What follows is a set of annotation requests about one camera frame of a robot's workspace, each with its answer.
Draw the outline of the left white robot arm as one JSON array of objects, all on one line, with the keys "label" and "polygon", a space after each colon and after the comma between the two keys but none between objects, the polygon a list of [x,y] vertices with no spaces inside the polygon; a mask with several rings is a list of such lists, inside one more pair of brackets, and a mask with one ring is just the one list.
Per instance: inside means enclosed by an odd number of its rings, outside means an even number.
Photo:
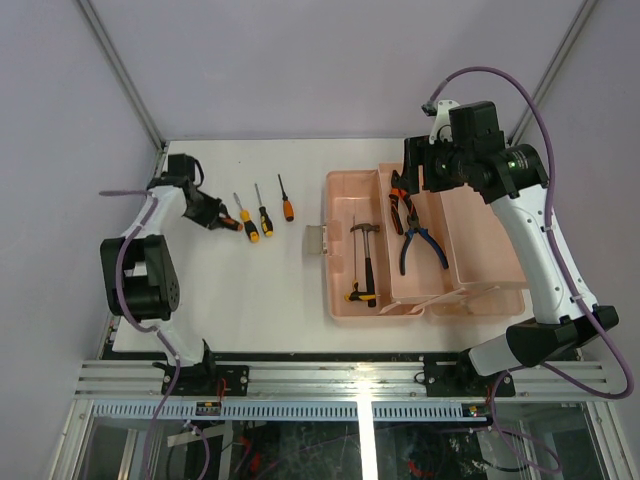
[{"label": "left white robot arm", "polygon": [[178,256],[170,253],[167,240],[180,219],[208,231],[237,226],[221,199],[200,190],[204,179],[198,159],[173,154],[146,188],[100,193],[144,198],[132,225],[102,241],[100,259],[111,313],[152,338],[166,356],[165,364],[154,364],[169,379],[165,394],[214,395],[224,384],[206,341],[176,315],[181,300]]}]

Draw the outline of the left aluminium frame post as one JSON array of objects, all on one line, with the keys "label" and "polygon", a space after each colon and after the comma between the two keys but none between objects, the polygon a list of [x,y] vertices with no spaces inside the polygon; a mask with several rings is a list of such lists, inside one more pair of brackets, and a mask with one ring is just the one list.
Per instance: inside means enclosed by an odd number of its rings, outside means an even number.
[{"label": "left aluminium frame post", "polygon": [[73,4],[87,24],[91,35],[150,143],[156,150],[163,150],[166,140],[145,105],[94,2],[90,0],[74,0]]}]

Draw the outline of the long black orange screwdriver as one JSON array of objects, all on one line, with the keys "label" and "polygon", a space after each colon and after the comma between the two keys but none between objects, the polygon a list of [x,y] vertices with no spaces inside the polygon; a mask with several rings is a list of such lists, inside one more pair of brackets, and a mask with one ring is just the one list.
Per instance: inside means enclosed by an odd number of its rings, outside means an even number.
[{"label": "long black orange screwdriver", "polygon": [[244,228],[241,222],[238,222],[237,220],[231,217],[225,217],[225,216],[219,217],[217,219],[217,223],[221,228],[225,228],[225,229],[236,231],[236,232],[240,232]]}]

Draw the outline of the aluminium mounting rail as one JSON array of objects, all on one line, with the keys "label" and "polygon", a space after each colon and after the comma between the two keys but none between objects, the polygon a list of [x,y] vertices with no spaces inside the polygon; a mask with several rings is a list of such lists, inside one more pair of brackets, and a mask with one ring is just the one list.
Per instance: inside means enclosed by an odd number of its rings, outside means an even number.
[{"label": "aluminium mounting rail", "polygon": [[[478,380],[464,387],[448,378],[450,362],[291,362],[224,361],[214,368],[216,380],[200,388],[209,399],[219,388],[225,400],[373,400],[447,399],[481,402],[489,395],[491,381]],[[77,399],[158,400],[170,380],[150,361],[88,360],[82,364],[74,396]],[[503,380],[500,398],[534,402],[591,400],[580,389],[585,384],[610,392],[608,372],[598,362],[560,361],[549,367],[514,371]]]}]

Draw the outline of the orange handled black screwdriver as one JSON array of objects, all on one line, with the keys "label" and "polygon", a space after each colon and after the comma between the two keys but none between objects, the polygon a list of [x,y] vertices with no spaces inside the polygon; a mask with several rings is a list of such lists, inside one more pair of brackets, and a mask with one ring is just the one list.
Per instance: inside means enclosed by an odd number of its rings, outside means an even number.
[{"label": "orange handled black screwdriver", "polygon": [[282,178],[281,175],[278,174],[278,181],[279,181],[279,185],[280,185],[280,189],[281,189],[281,195],[282,195],[282,208],[283,208],[283,215],[284,218],[287,222],[293,222],[295,219],[295,212],[294,212],[294,208],[293,208],[293,204],[291,203],[291,201],[289,200],[289,197],[284,189],[284,185],[282,182]]}]

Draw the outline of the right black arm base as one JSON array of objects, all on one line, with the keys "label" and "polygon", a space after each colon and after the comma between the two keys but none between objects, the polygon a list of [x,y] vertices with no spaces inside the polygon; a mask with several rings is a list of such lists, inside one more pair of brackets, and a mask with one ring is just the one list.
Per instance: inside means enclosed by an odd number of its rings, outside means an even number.
[{"label": "right black arm base", "polygon": [[414,382],[428,397],[487,397],[506,369],[519,363],[506,346],[480,345],[461,352],[425,353]]}]

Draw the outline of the aluminium frame post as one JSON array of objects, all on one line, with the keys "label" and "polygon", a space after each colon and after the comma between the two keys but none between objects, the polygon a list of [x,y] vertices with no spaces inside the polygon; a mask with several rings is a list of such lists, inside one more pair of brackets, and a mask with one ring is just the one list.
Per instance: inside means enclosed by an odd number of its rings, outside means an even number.
[{"label": "aluminium frame post", "polygon": [[166,140],[145,105],[94,2],[90,0],[74,0],[73,4],[87,24],[91,35],[150,143],[156,150],[163,150]]},{"label": "aluminium frame post", "polygon": [[[531,94],[532,100],[539,109],[542,108],[543,102],[555,80],[600,4],[601,2],[599,0],[584,0],[580,3],[578,10]],[[518,144],[523,139],[524,134],[533,120],[534,114],[531,108],[526,106],[516,122],[515,127],[507,135],[507,143],[509,145]]]}]

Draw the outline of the orange black pliers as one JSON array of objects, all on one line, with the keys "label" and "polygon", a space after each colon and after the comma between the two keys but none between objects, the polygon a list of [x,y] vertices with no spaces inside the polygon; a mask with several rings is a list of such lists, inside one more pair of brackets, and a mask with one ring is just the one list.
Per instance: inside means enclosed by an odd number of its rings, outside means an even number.
[{"label": "orange black pliers", "polygon": [[399,214],[399,203],[403,202],[407,211],[408,217],[411,220],[417,220],[418,214],[416,208],[411,200],[411,195],[408,192],[408,183],[404,177],[401,177],[397,170],[393,170],[390,180],[391,190],[389,194],[391,218],[395,231],[398,235],[404,234],[404,228]]}]

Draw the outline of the claw hammer black handle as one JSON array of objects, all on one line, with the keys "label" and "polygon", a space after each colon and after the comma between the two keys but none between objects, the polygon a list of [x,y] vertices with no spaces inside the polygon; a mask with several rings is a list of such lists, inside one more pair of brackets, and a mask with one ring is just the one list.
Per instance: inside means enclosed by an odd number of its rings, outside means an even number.
[{"label": "claw hammer black handle", "polygon": [[369,308],[375,308],[377,306],[377,296],[375,290],[375,279],[373,273],[373,265],[370,255],[370,245],[369,245],[369,234],[370,233],[378,233],[380,231],[379,225],[374,225],[371,223],[358,223],[355,224],[356,231],[361,231],[363,234],[363,246],[364,246],[364,265],[365,265],[365,281],[366,281],[366,290],[370,296],[371,300],[366,302]]}]

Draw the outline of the pink plastic tool box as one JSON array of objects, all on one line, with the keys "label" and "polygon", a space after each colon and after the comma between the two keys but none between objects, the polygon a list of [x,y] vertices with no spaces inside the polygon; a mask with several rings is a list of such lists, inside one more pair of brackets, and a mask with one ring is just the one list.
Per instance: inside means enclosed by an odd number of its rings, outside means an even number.
[{"label": "pink plastic tool box", "polygon": [[[506,318],[525,310],[527,283],[513,247],[491,208],[468,187],[411,195],[403,202],[404,234],[391,218],[389,194],[398,164],[332,171],[325,181],[324,222],[307,229],[309,251],[325,260],[327,306],[337,323],[400,324],[424,314]],[[352,291],[352,221],[380,226],[369,245],[377,306],[347,302]],[[363,234],[356,231],[359,289],[366,290]]]}]

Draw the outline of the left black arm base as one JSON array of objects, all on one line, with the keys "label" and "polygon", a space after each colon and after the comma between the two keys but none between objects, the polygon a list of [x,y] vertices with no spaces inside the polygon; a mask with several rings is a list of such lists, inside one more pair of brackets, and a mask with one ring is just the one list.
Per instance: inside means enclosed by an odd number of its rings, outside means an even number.
[{"label": "left black arm base", "polygon": [[203,360],[193,366],[181,367],[173,396],[245,396],[249,383],[249,367],[217,363],[213,354],[205,351]]}]

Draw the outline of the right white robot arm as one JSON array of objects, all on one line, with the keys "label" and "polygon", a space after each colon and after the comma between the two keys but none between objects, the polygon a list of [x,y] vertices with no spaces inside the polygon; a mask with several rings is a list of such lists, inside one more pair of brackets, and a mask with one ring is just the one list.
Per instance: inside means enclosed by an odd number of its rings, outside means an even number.
[{"label": "right white robot arm", "polygon": [[533,304],[531,319],[460,354],[458,387],[478,394],[492,375],[535,367],[581,347],[619,323],[616,309],[602,305],[573,261],[560,227],[545,212],[550,181],[536,149],[509,147],[495,105],[452,100],[428,103],[430,134],[404,141],[402,179],[410,194],[468,186],[479,193],[505,229]]}]

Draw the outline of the right aluminium frame post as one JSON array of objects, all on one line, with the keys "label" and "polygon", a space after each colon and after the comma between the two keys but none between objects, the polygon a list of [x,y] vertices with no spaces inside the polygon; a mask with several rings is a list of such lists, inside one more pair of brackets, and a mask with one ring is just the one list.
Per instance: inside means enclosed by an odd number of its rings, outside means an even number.
[{"label": "right aluminium frame post", "polygon": [[[539,109],[542,108],[543,102],[555,80],[600,4],[601,2],[599,0],[584,0],[580,3],[578,10],[531,94],[532,100]],[[515,127],[507,135],[507,143],[509,145],[518,144],[523,139],[524,134],[533,120],[534,114],[531,108],[526,106],[516,122]]]}]

